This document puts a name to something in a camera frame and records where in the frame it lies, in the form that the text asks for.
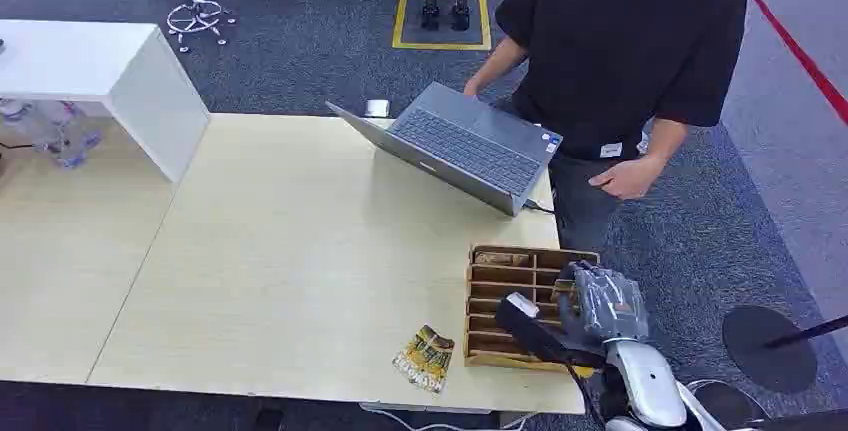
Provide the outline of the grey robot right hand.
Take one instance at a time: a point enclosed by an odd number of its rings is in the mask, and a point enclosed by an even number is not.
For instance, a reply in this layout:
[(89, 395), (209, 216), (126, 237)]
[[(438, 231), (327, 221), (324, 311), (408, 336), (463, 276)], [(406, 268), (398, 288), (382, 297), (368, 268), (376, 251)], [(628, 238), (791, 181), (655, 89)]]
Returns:
[(558, 280), (573, 284), (567, 304), (560, 304), (561, 316), (575, 317), (589, 337), (600, 342), (648, 337), (648, 312), (637, 281), (586, 260), (566, 263)]

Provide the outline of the person's left hand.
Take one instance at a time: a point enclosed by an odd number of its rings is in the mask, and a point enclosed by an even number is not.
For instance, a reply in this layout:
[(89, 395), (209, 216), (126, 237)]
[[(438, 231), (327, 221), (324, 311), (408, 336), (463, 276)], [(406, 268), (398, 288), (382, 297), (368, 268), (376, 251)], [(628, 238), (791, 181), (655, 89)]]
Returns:
[(620, 162), (593, 176), (588, 183), (621, 200), (642, 198), (661, 175), (667, 164), (662, 157), (645, 155)]

